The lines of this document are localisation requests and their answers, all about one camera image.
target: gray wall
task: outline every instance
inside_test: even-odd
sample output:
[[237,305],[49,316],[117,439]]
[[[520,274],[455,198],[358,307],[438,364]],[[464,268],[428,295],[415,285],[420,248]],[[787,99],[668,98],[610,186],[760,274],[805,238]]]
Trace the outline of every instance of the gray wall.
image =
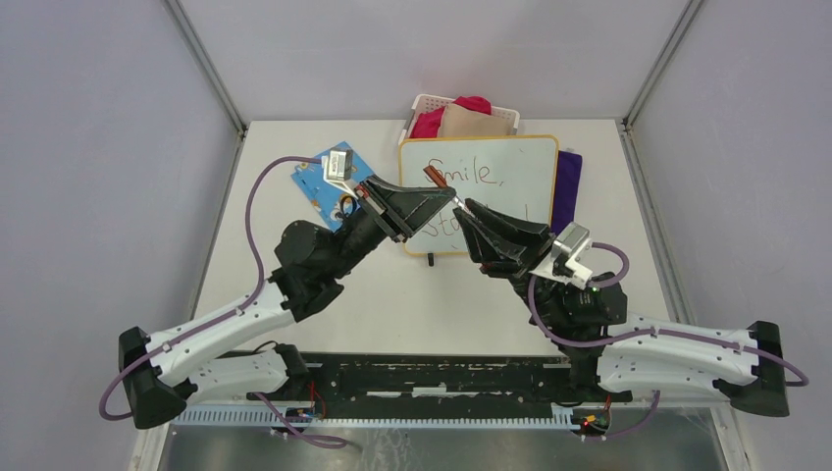
[[404,119],[419,93],[620,118],[686,2],[182,0],[246,120]]
[[162,2],[2,2],[1,469],[126,469],[117,336],[186,318],[233,154]]
[[813,380],[788,419],[740,414],[760,470],[829,469],[830,25],[828,0],[711,0],[636,122],[699,322],[779,323]]

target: pink cloth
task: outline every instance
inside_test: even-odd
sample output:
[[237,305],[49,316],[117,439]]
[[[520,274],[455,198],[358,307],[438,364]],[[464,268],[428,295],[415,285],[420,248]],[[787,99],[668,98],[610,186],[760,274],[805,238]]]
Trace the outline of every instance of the pink cloth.
[[[478,113],[490,115],[492,113],[492,104],[489,100],[482,96],[460,96],[453,100],[457,105]],[[413,125],[413,131],[410,133],[411,139],[430,139],[434,138],[440,132],[442,125],[442,113],[444,107],[439,110],[430,111],[428,113],[421,113]]]

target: purple cloth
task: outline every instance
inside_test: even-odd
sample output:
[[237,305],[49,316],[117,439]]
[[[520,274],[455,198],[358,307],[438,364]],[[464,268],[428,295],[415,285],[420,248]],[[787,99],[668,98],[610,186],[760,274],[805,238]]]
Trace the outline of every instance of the purple cloth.
[[554,181],[554,200],[551,210],[551,231],[560,234],[575,220],[575,205],[578,202],[578,181],[584,158],[572,152],[557,153],[557,173]]

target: white basket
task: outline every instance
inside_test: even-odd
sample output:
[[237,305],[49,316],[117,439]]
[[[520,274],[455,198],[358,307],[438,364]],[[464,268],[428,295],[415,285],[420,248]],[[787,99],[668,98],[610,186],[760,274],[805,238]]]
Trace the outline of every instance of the white basket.
[[[416,96],[416,99],[413,100],[413,106],[410,109],[410,118],[408,118],[408,120],[404,123],[404,129],[401,130],[401,136],[398,138],[398,145],[401,145],[401,142],[409,137],[410,133],[413,132],[413,125],[416,124],[416,119],[420,114],[438,110],[441,107],[447,106],[451,103],[453,103],[453,98],[426,95],[424,93]],[[520,124],[520,113],[515,110],[509,110],[508,108],[498,108],[493,106],[492,116],[503,118],[509,122],[511,124],[511,135],[517,133],[517,125]]]

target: white tabletop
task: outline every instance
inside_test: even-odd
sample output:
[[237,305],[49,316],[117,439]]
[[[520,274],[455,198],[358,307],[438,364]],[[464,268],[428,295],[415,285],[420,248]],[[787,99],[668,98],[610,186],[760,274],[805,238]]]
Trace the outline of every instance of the white tabletop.
[[[209,262],[196,315],[211,312],[253,289],[254,261],[243,229],[248,192],[261,170],[285,155],[313,156],[345,140],[381,178],[398,183],[397,147],[403,121],[254,122],[234,175],[231,193]],[[520,133],[553,134],[561,149],[584,156],[576,222],[594,240],[630,256],[622,282],[630,310],[667,319],[667,307],[647,234],[612,120],[530,120]],[[263,182],[252,210],[252,227],[267,272],[278,267],[274,247],[297,219],[324,226],[289,178],[285,164]],[[582,260],[596,271],[617,270],[614,255],[590,251]],[[529,313],[506,281],[492,280],[464,256],[425,258],[404,253],[389,240],[341,280],[344,293],[302,323],[263,335],[294,343],[301,351],[553,355],[557,349],[528,324]]]

